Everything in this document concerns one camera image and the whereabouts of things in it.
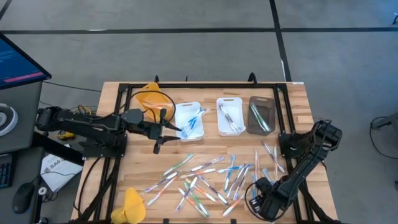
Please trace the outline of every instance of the keyboard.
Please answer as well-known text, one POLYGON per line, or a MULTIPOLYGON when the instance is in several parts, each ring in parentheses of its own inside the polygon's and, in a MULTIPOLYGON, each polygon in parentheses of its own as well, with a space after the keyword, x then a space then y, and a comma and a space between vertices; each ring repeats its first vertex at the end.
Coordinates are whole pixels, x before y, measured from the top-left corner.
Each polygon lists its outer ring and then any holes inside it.
POLYGON ((14 165, 13 154, 0 155, 0 189, 11 187, 14 165))

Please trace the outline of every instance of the gray carpet floor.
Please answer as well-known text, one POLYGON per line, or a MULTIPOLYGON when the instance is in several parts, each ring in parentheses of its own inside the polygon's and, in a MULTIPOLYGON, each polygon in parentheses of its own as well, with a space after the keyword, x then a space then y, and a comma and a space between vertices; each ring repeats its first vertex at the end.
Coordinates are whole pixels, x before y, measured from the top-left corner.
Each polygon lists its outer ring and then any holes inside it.
MULTIPOLYGON (((0 8, 6 0, 0 0, 0 8)), ((282 28, 393 27, 393 0, 276 0, 282 28)), ((261 0, 12 0, 0 30, 273 27, 261 0)), ((100 90, 106 81, 283 81, 277 38, 263 33, 9 34, 52 75, 52 82, 100 90)), ((304 82, 315 119, 343 130, 326 159, 339 219, 398 223, 398 161, 378 154, 369 123, 398 112, 398 32, 282 33, 292 81, 304 82)), ((100 95, 44 84, 41 100, 71 108, 100 95)), ((373 133, 378 148, 398 157, 391 127, 373 133)), ((79 177, 43 205, 66 222, 79 177)))

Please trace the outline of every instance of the computer mouse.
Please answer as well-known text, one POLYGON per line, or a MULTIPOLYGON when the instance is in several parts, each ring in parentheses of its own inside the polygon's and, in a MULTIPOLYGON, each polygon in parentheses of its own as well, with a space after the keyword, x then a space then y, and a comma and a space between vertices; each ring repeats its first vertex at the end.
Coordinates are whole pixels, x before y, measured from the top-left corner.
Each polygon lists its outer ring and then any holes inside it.
POLYGON ((35 191, 35 185, 32 183, 22 184, 12 199, 12 209, 16 214, 22 214, 30 206, 33 193, 35 191))

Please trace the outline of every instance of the yellow cloth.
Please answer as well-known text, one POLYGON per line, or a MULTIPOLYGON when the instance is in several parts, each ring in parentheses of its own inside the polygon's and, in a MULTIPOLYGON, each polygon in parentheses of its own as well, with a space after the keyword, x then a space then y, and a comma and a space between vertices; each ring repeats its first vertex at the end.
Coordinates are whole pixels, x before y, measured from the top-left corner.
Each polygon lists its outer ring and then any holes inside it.
POLYGON ((124 194, 124 206, 115 209, 111 219, 115 224, 130 223, 137 224, 145 218, 146 210, 142 197, 130 187, 124 194))

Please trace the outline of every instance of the white plastic container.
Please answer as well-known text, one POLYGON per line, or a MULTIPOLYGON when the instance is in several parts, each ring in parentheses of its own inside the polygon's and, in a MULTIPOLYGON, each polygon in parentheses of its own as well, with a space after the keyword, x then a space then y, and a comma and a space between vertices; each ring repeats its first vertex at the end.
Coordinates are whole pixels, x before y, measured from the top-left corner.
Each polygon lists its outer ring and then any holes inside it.
MULTIPOLYGON (((199 102, 190 103, 179 103, 175 105, 175 125, 178 128, 182 128, 186 123, 191 120, 196 112, 200 109, 199 102)), ((201 117, 199 117, 192 129, 188 138, 183 139, 181 131, 176 132, 176 136, 181 138, 181 141, 197 141, 201 140, 205 135, 205 130, 203 129, 203 122, 201 117)))
POLYGON ((218 98, 217 99, 217 122, 218 134, 221 136, 238 136, 244 132, 246 127, 243 121, 242 99, 238 97, 218 98), (234 124, 240 128, 240 131, 235 131, 224 113, 220 110, 220 104, 223 105, 224 110, 229 114, 234 124))

